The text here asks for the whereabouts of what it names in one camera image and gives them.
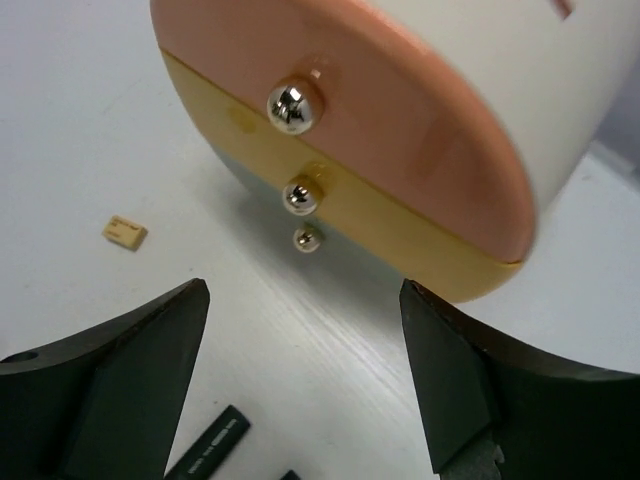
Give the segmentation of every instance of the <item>black tube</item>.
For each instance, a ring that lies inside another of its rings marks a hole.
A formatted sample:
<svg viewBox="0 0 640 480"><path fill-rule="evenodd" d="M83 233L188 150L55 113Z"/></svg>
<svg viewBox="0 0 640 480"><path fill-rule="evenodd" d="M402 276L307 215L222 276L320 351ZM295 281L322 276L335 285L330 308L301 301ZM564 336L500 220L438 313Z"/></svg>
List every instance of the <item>black tube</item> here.
<svg viewBox="0 0 640 480"><path fill-rule="evenodd" d="M165 480L206 480L222 465L251 424L229 405L196 440Z"/></svg>

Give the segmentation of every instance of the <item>small tan block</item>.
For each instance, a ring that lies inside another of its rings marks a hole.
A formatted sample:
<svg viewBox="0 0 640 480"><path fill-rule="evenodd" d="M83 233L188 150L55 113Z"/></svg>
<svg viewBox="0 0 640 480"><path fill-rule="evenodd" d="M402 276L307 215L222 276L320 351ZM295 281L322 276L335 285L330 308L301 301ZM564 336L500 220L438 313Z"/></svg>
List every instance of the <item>small tan block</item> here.
<svg viewBox="0 0 640 480"><path fill-rule="evenodd" d="M102 235L108 240L134 252L140 247L147 233L148 230L142 225L138 225L118 215L111 217L111 220L109 220L109 223L107 223L107 226L104 227L102 231Z"/></svg>

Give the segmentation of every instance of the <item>metal ball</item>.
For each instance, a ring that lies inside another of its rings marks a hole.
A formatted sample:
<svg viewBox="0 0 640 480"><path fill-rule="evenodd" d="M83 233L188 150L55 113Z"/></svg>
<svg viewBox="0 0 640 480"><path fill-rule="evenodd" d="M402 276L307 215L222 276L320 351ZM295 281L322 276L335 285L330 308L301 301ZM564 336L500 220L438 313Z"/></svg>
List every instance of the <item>metal ball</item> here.
<svg viewBox="0 0 640 480"><path fill-rule="evenodd" d="M271 124L287 135L300 135L310 130L322 116L322 102L313 87L295 81L276 87L267 101Z"/></svg>
<svg viewBox="0 0 640 480"><path fill-rule="evenodd" d="M320 198L316 198L304 185L290 183L282 191L282 203L290 213L304 217L316 211Z"/></svg>
<svg viewBox="0 0 640 480"><path fill-rule="evenodd" d="M324 235L322 232L311 225L304 225L293 234L293 245L302 253L315 252L320 248L323 241Z"/></svg>

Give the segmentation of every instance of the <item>white table surface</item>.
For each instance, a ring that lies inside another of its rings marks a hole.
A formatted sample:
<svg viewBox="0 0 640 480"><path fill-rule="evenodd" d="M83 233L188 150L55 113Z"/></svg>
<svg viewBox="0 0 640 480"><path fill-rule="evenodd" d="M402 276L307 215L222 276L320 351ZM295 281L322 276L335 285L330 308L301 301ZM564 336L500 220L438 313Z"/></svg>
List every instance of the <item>white table surface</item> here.
<svg viewBox="0 0 640 480"><path fill-rule="evenodd" d="M401 277L294 224L200 138L146 0L0 3L0 357L192 277L208 325L173 463L233 403L253 422L216 479L432 476L402 337ZM112 214L146 225L137 253ZM524 270L463 308L553 353L640 372L640 194L587 155Z"/></svg>

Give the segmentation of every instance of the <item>silver sphere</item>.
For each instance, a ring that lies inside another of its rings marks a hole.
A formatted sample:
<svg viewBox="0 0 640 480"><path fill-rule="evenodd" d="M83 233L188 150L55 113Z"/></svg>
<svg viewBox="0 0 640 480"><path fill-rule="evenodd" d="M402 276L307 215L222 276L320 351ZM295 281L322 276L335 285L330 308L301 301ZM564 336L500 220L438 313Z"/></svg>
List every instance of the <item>silver sphere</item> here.
<svg viewBox="0 0 640 480"><path fill-rule="evenodd" d="M271 124L287 135L310 130L322 116L320 97L303 82L276 87L267 101Z"/></svg>
<svg viewBox="0 0 640 480"><path fill-rule="evenodd" d="M303 185L290 183L282 190L282 203L290 213L304 217L316 211L320 199Z"/></svg>
<svg viewBox="0 0 640 480"><path fill-rule="evenodd" d="M322 232L311 225L304 225L293 234L293 245L302 253L315 252L323 241Z"/></svg>

